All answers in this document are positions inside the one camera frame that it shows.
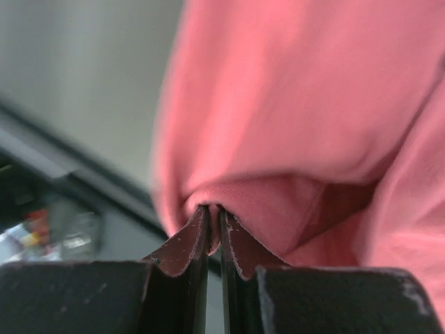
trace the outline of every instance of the black clamp jaw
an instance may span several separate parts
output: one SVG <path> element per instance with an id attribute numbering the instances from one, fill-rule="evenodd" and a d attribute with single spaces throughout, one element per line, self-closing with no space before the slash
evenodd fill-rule
<path id="1" fill-rule="evenodd" d="M 0 333 L 204 333 L 210 214 L 137 262 L 0 267 Z M 225 331 L 443 333 L 399 269 L 292 268 L 220 211 Z"/>

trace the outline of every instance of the pink fabric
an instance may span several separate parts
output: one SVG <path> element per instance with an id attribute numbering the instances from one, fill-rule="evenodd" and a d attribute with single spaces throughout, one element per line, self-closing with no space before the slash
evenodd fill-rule
<path id="1" fill-rule="evenodd" d="M 293 265 L 390 266 L 445 321 L 445 3 L 190 0 L 157 125 L 168 234 L 220 203 Z"/>

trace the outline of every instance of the blurred background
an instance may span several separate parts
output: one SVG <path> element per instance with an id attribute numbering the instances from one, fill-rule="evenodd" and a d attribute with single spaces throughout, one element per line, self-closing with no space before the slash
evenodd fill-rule
<path id="1" fill-rule="evenodd" d="M 149 189 L 156 105 L 182 2 L 0 0 L 0 96 Z M 147 253 L 157 246 L 150 242 Z M 208 333 L 222 333 L 213 276 L 208 300 Z"/>

